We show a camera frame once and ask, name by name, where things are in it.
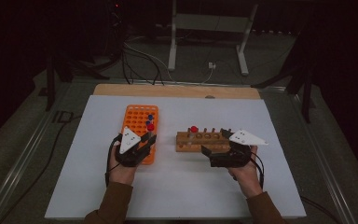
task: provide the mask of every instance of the sleeve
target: sleeve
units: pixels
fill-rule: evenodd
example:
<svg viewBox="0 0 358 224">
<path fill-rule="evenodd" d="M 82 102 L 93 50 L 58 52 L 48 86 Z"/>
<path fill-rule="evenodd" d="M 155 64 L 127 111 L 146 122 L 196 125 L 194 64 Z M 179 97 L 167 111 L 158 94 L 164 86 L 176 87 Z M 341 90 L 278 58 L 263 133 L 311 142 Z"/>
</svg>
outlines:
<svg viewBox="0 0 358 224">
<path fill-rule="evenodd" d="M 85 217 L 86 224 L 122 224 L 131 200 L 132 186 L 109 182 L 98 210 Z"/>
<path fill-rule="evenodd" d="M 263 192 L 246 201 L 254 220 L 254 224 L 288 223 L 282 218 L 267 192 Z"/>
</svg>

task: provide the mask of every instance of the orange tray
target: orange tray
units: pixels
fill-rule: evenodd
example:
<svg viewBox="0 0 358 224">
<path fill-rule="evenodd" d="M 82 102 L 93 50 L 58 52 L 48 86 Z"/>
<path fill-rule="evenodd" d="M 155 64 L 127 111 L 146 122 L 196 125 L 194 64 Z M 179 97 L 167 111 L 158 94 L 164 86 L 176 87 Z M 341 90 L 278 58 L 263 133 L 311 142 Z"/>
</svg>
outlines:
<svg viewBox="0 0 358 224">
<path fill-rule="evenodd" d="M 158 107 L 155 105 L 127 105 L 126 114 L 123 120 L 123 126 L 121 132 L 123 133 L 124 127 L 128 127 L 134 133 L 139 136 L 147 133 L 146 122 L 149 120 L 149 115 L 153 116 L 154 131 L 153 134 L 157 134 L 158 129 Z M 150 149 L 150 155 L 148 155 L 142 161 L 144 165 L 150 165 L 154 162 L 155 153 L 156 153 L 156 144 L 154 144 Z"/>
</svg>

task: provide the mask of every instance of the person's left hand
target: person's left hand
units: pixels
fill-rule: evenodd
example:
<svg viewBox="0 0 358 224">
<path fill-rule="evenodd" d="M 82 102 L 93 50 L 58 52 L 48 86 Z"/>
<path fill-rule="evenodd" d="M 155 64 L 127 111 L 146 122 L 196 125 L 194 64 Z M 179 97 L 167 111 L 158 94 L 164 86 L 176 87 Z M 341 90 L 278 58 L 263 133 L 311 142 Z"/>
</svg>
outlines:
<svg viewBox="0 0 358 224">
<path fill-rule="evenodd" d="M 113 168 L 118 165 L 118 161 L 116 161 L 115 157 L 116 148 L 116 146 L 112 148 L 109 168 Z M 109 172 L 109 182 L 132 185 L 133 179 L 135 178 L 136 168 L 137 167 L 125 167 L 120 164 L 118 167 Z"/>
</svg>

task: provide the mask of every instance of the white tabletop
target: white tabletop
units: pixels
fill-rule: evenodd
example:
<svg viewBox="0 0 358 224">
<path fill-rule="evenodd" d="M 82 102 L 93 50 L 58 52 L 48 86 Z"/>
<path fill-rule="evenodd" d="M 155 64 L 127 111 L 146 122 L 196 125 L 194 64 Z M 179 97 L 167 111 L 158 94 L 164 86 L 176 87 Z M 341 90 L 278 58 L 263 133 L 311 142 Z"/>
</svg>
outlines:
<svg viewBox="0 0 358 224">
<path fill-rule="evenodd" d="M 250 213 L 226 168 L 212 168 L 201 153 L 175 151 L 177 132 L 192 125 L 244 129 L 268 141 L 258 155 L 265 186 L 283 217 L 304 217 L 278 136 L 263 100 L 91 96 L 45 214 L 83 218 L 99 207 L 105 191 L 109 145 L 121 129 L 127 105 L 158 106 L 156 158 L 141 165 L 133 182 L 128 219 L 242 218 Z"/>
</svg>

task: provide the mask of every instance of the wooden peg board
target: wooden peg board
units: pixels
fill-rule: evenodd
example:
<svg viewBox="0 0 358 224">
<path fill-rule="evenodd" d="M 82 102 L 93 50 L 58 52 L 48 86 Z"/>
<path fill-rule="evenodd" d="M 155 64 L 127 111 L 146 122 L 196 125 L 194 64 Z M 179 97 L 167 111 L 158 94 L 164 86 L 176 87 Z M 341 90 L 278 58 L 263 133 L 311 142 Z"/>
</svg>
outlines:
<svg viewBox="0 0 358 224">
<path fill-rule="evenodd" d="M 189 129 L 187 132 L 178 132 L 176 135 L 177 152 L 201 152 L 201 146 L 205 146 L 212 152 L 229 151 L 229 140 L 226 139 L 221 131 L 216 133 L 214 129 L 207 132 L 192 133 Z"/>
</svg>

